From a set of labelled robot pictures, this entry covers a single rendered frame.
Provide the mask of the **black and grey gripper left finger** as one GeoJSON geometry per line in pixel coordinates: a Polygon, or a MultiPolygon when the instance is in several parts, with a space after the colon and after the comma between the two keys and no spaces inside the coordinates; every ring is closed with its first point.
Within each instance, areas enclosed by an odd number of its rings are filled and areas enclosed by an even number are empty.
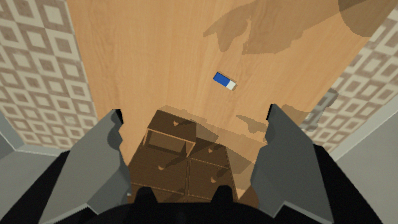
{"type": "Polygon", "coordinates": [[[122,124],[121,110],[111,110],[53,161],[0,224],[84,224],[128,203],[132,187],[119,148],[122,124]]]}

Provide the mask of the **blue and white eraser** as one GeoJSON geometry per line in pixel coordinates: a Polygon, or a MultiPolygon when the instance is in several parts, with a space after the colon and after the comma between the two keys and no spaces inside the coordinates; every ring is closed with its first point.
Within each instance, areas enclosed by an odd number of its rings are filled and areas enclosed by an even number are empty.
{"type": "Polygon", "coordinates": [[[222,84],[223,86],[227,87],[228,89],[232,90],[232,88],[235,86],[235,82],[230,80],[229,78],[225,77],[224,75],[220,74],[217,72],[213,78],[216,82],[222,84]]]}

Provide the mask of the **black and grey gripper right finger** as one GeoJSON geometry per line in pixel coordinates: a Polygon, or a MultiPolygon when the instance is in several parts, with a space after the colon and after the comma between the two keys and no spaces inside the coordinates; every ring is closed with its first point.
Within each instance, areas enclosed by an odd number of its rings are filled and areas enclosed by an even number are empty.
{"type": "Polygon", "coordinates": [[[264,211],[281,224],[383,224],[324,149],[270,104],[267,145],[250,183],[264,211]]]}

